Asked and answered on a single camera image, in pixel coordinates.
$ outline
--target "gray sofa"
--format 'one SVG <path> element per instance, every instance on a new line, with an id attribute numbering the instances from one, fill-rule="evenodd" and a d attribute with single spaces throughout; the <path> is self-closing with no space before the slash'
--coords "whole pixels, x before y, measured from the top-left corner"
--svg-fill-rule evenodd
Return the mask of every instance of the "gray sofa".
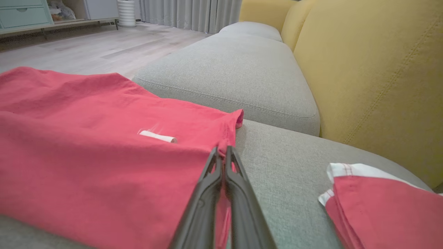
<path id="1" fill-rule="evenodd" d="M 342 248 L 317 200 L 331 187 L 328 163 L 368 164 L 431 189 L 388 159 L 317 137 L 314 99 L 276 34 L 252 23 L 228 26 L 148 65 L 133 80 L 160 97 L 226 112 L 244 109 L 247 120 L 237 130 L 236 147 L 278 248 Z M 86 247 L 1 217 L 0 248 Z"/>

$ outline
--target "cabinet drawer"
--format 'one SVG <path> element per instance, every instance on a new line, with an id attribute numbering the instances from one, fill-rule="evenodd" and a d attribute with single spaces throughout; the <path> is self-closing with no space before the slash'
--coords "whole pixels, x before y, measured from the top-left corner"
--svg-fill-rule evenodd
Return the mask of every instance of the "cabinet drawer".
<path id="1" fill-rule="evenodd" d="M 31 6 L 31 5 L 43 5 L 42 0 L 0 0 L 0 7 Z"/>
<path id="2" fill-rule="evenodd" d="M 48 23 L 43 7 L 2 9 L 0 20 L 4 28 Z"/>

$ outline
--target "fabric upholstery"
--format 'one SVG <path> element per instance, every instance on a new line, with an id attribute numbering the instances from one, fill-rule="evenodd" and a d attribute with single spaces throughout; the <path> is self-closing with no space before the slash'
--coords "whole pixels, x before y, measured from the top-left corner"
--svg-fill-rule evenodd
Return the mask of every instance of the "fabric upholstery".
<path id="1" fill-rule="evenodd" d="M 288 11 L 281 30 L 283 42 L 294 51 L 303 23 L 317 0 L 302 0 L 295 3 Z"/>
<path id="2" fill-rule="evenodd" d="M 282 42 L 278 30 L 272 26 L 263 23 L 238 22 L 222 28 L 220 32 L 234 32 L 238 34 L 256 35 Z"/>
<path id="3" fill-rule="evenodd" d="M 242 0 L 239 22 L 264 23 L 281 32 L 292 0 Z"/>
<path id="4" fill-rule="evenodd" d="M 294 50 L 321 136 L 443 180 L 443 1 L 318 0 Z"/>
<path id="5" fill-rule="evenodd" d="M 237 151 L 279 249 L 342 248 L 317 198 L 331 187 L 330 162 L 365 163 L 430 191 L 420 179 L 381 156 L 330 140 L 244 120 Z M 0 216 L 0 248 L 86 249 Z"/>
<path id="6" fill-rule="evenodd" d="M 281 42 L 220 32 L 137 72 L 148 91 L 318 136 L 317 107 L 291 50 Z"/>

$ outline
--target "folded red cloth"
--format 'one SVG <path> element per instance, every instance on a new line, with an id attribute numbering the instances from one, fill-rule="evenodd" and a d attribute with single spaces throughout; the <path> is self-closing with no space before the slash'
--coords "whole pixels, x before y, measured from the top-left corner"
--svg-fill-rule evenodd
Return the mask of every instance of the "folded red cloth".
<path id="1" fill-rule="evenodd" d="M 5 72 L 0 214 L 97 248 L 166 248 L 210 151 L 235 145 L 242 118 L 159 98 L 119 74 Z M 220 248 L 228 206 L 217 209 Z"/>
<path id="2" fill-rule="evenodd" d="M 347 249 L 443 248 L 443 196 L 364 164 L 331 163 L 319 197 Z"/>

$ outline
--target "gray curtain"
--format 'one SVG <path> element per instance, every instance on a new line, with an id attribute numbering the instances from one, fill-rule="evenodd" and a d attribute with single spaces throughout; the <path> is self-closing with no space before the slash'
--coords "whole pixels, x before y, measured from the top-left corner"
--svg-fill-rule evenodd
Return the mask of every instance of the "gray curtain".
<path id="1" fill-rule="evenodd" d="M 241 0 L 141 0 L 141 19 L 215 34 L 238 21 Z"/>

